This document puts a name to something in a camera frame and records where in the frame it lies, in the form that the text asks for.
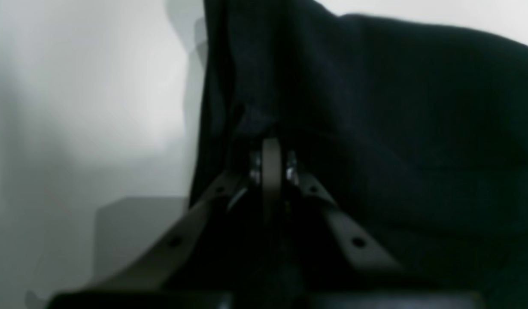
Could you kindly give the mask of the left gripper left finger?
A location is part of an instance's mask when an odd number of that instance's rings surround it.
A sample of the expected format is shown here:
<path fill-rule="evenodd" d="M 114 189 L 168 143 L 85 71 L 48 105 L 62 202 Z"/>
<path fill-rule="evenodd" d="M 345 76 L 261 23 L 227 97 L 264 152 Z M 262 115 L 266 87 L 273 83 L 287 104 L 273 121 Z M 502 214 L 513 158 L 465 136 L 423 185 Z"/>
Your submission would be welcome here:
<path fill-rule="evenodd" d="M 146 291 L 160 289 L 181 270 L 203 244 L 211 227 L 224 219 L 246 196 L 256 223 L 266 225 L 273 215 L 273 139 L 264 139 L 249 152 L 248 168 L 225 170 L 188 212 L 133 262 L 97 279 L 89 290 Z"/>

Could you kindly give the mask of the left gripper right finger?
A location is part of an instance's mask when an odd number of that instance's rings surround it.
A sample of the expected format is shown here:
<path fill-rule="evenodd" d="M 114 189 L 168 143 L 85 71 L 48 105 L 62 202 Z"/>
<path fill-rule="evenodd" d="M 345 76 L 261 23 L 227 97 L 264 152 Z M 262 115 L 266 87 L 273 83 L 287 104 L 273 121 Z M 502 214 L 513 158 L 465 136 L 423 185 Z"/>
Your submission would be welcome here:
<path fill-rule="evenodd" d="M 272 139 L 272 205 L 280 201 L 313 206 L 325 221 L 341 255 L 359 273 L 401 273 L 399 262 L 362 226 L 348 216 L 293 151 L 282 151 Z"/>

